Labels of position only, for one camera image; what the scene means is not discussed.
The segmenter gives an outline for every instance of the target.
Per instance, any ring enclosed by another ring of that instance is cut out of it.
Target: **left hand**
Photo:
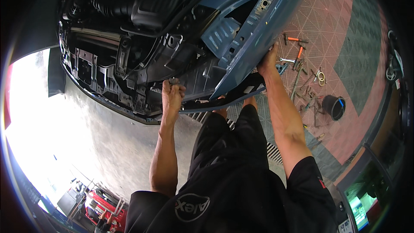
[[[185,95],[185,86],[170,85],[168,79],[162,83],[162,123],[174,125],[179,117],[181,102]]]

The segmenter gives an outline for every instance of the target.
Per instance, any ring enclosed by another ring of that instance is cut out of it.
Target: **tire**
[[[394,70],[391,72],[390,68],[388,67],[386,70],[386,79],[388,82],[393,83],[397,79],[397,71]]]

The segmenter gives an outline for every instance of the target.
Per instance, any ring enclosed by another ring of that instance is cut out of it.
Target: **logo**
[[[177,218],[183,222],[197,220],[207,210],[210,197],[188,193],[176,200],[175,211]]]

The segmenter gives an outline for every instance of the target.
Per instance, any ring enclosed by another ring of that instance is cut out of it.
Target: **black shirt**
[[[313,157],[285,189],[269,169],[235,160],[194,171],[173,198],[131,195],[125,232],[336,232],[335,204]]]

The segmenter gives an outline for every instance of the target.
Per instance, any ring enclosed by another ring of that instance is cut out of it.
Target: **bright light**
[[[29,181],[57,206],[74,178],[69,171],[72,162],[79,160],[79,155],[89,155],[82,149],[91,149],[93,142],[80,118],[86,107],[69,105],[64,95],[48,97],[48,63],[49,49],[13,64],[12,123],[6,136]]]

